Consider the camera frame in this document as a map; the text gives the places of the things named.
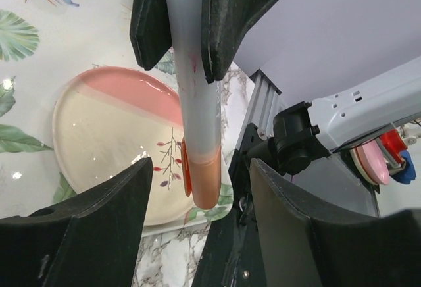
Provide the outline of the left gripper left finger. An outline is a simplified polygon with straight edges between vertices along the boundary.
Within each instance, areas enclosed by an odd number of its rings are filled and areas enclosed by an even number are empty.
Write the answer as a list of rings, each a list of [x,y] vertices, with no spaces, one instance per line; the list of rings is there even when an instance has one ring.
[[[150,158],[27,217],[1,219],[2,286],[131,286]]]

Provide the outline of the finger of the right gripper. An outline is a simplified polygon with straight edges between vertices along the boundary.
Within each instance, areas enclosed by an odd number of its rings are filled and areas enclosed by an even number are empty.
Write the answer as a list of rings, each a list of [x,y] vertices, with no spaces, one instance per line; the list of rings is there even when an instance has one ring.
[[[172,46],[166,0],[133,0],[129,34],[138,65],[154,68]]]
[[[201,59],[209,84],[221,81],[246,33],[279,0],[202,0]]]

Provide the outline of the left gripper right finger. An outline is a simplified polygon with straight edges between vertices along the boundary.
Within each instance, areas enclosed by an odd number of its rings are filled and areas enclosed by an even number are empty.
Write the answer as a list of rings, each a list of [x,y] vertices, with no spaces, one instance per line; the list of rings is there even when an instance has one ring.
[[[328,203],[260,159],[251,189],[269,286],[419,286],[420,210],[376,218]]]

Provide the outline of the orange highlighter clear cap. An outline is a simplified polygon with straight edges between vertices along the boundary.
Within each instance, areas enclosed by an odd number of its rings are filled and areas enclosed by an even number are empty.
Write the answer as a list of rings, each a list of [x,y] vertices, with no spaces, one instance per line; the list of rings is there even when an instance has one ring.
[[[202,0],[166,0],[182,110],[185,193],[212,209],[221,187],[220,88],[207,83],[201,59]]]

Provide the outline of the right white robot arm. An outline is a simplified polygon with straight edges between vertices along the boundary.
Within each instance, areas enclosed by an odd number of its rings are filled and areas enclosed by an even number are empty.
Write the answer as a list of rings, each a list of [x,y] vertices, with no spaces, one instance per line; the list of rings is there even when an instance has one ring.
[[[420,118],[420,0],[133,0],[130,41],[151,70],[173,50],[183,164],[220,166],[220,85],[239,48],[292,106],[263,157],[291,175]]]

